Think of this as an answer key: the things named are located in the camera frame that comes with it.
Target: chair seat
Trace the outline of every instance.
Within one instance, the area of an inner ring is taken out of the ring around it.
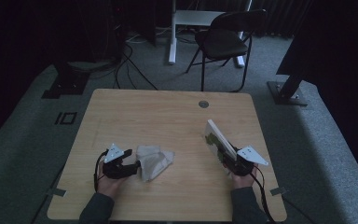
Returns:
[[[228,30],[210,30],[198,32],[195,36],[196,42],[208,59],[225,60],[245,55],[248,47],[241,41],[238,33]]]

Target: person's left hand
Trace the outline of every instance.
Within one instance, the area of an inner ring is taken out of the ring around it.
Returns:
[[[99,164],[98,173],[98,188],[97,192],[110,197],[112,200],[115,199],[118,193],[118,189],[121,184],[124,183],[128,178],[111,179],[103,174],[103,161]]]

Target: metal stand base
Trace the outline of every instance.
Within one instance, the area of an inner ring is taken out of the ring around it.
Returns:
[[[61,95],[81,95],[87,85],[90,73],[76,74],[76,79],[71,85],[63,86],[60,77],[57,77],[50,90],[43,93],[42,99],[58,99]]]
[[[290,98],[283,98],[280,96],[281,87],[283,86],[284,82],[275,82],[269,81],[267,82],[269,90],[271,91],[272,97],[274,98],[276,105],[300,105],[300,106],[307,106],[308,103],[304,99],[301,90],[297,89],[296,93],[293,94]]]

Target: black chair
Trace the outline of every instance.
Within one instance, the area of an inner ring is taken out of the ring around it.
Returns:
[[[186,73],[192,65],[202,64],[201,91],[204,90],[205,64],[226,60],[222,66],[231,58],[246,55],[245,68],[241,86],[235,91],[240,91],[245,84],[246,72],[252,48],[253,33],[262,28],[267,17],[264,9],[227,12],[216,17],[207,31],[196,33],[195,39],[199,48],[196,51]],[[244,39],[239,37],[243,32]],[[194,63],[200,50],[202,51],[202,63]]]

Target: white desk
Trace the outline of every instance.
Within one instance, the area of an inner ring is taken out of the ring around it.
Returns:
[[[249,0],[246,6],[246,10],[249,10],[252,4],[252,0]],[[195,10],[176,10],[176,0],[172,0],[172,37],[170,48],[170,64],[175,64],[176,61],[176,25],[201,25],[209,26],[214,18],[224,12],[218,11],[195,11]],[[240,56],[237,58],[238,66],[244,67],[243,58]]]

